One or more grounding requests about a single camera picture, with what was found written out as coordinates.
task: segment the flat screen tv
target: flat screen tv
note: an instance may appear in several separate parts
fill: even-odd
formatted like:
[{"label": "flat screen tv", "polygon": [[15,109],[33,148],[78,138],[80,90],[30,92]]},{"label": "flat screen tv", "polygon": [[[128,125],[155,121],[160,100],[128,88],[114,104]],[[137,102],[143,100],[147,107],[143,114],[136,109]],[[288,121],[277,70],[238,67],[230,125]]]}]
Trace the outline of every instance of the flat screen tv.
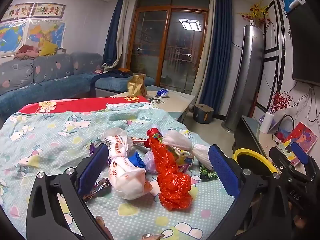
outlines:
[{"label": "flat screen tv", "polygon": [[320,23],[307,3],[291,10],[292,79],[320,86]]}]

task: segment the floor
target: floor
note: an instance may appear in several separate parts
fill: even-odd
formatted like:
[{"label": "floor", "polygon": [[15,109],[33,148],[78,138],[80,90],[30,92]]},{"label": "floor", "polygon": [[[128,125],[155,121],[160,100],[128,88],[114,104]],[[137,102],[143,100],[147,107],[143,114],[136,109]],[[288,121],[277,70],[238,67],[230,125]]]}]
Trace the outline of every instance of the floor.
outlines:
[{"label": "floor", "polygon": [[231,157],[233,154],[232,145],[235,139],[232,133],[228,133],[221,127],[223,121],[214,119],[209,124],[201,124],[193,120],[192,114],[191,112],[187,114],[183,121],[184,125],[191,132],[197,133],[207,143],[211,145],[217,144],[226,156]]}]

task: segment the green snack package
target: green snack package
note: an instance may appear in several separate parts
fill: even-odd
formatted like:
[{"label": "green snack package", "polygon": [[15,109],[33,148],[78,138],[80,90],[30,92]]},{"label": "green snack package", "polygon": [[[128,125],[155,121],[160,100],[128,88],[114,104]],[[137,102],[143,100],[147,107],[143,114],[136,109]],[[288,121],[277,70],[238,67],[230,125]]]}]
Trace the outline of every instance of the green snack package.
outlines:
[{"label": "green snack package", "polygon": [[200,178],[201,180],[212,180],[218,179],[218,175],[214,170],[209,170],[201,162],[199,162],[200,167]]}]

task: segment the glass door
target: glass door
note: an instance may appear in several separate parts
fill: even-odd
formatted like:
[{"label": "glass door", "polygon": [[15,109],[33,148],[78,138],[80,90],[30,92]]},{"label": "glass door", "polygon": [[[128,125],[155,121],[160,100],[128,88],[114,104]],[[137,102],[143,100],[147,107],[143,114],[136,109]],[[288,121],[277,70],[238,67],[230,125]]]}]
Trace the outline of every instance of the glass door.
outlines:
[{"label": "glass door", "polygon": [[137,14],[130,70],[134,73],[145,73],[157,80],[168,11],[144,11]]},{"label": "glass door", "polygon": [[172,10],[160,87],[190,94],[203,47],[205,13]]}]

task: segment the red berry branch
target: red berry branch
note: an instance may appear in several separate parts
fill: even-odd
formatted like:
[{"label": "red berry branch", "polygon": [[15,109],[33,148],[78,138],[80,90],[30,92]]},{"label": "red berry branch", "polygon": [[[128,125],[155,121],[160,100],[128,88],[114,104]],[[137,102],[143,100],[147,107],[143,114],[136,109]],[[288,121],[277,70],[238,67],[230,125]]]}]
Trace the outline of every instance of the red berry branch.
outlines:
[{"label": "red berry branch", "polygon": [[279,92],[276,92],[272,98],[272,105],[270,108],[270,113],[274,114],[275,112],[282,110],[282,109],[288,109],[292,101],[292,97],[285,94],[280,94]]}]

